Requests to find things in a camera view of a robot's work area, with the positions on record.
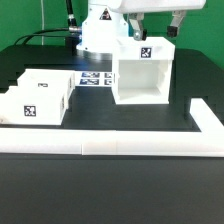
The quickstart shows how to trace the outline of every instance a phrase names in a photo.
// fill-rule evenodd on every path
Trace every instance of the black tabletop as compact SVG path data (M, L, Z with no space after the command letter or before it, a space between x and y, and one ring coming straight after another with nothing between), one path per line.
M11 46L0 61L2 93L25 68L111 70L55 46ZM63 124L50 128L198 131L190 98L203 98L222 121L223 86L205 55L177 49L169 105L116 106L109 88L80 87ZM1 154L0 223L219 224L223 186L222 158Z

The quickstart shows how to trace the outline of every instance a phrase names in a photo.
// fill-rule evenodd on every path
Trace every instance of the white box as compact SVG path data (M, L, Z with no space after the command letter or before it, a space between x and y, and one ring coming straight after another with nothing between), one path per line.
M46 70L46 69L26 69L18 78L19 87L43 87L63 89L65 95L65 106L68 109L68 100L72 90L75 88L74 71L69 70Z
M60 125L66 111L64 91L54 88L11 86L0 101L2 124Z
M168 104L174 51L163 37L118 38L112 61L116 104Z

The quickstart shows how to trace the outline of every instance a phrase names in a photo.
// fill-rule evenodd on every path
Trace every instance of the white block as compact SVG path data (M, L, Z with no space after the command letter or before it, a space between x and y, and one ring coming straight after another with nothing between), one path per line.
M66 111L65 93L53 88L13 86L1 98L3 124L60 125Z
M163 37L118 38L112 61L116 104L168 104L174 51Z
M68 109L69 97L75 88L74 71L26 69L17 80L19 87L39 87L63 89L65 95L65 107Z

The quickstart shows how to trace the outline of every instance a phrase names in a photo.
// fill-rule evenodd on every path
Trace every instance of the cable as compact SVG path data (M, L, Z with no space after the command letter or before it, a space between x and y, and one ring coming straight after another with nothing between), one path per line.
M42 30L45 29L45 16L44 16L44 0L40 0L41 4L41 23L42 23Z
M51 32L58 32L58 31L69 31L68 28L56 28L56 29L47 29L47 30L40 30L40 31L37 31L31 35L26 35L26 39L23 41L23 45L26 45L27 42L32 39L34 36L38 36L38 34L43 34L43 33L51 33Z
M22 36L22 37L20 37L20 38L18 38L16 41L15 41L15 43L14 43L14 45L17 45L17 43L20 41L20 40L22 40L22 39L24 39L24 38L33 38L33 37L67 37L67 36L64 36L64 35L45 35L45 34L30 34L30 35L25 35L25 36Z
M68 26L77 26L76 19L74 17L72 1L66 0L67 12L68 12Z

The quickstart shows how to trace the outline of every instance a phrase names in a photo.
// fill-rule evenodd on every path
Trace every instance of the green wall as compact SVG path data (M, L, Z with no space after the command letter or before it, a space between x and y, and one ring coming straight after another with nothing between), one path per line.
M43 0L45 29L67 26L65 0ZM73 0L74 13L81 24L87 16L87 0ZM202 51L224 68L224 1L207 0L203 10L189 12L180 35L172 39L177 48ZM166 36L171 13L146 14L144 26L149 35ZM0 50L14 44L23 35L41 30L41 0L0 0ZM41 44L36 37L31 44ZM63 38L45 38L45 44L64 44Z

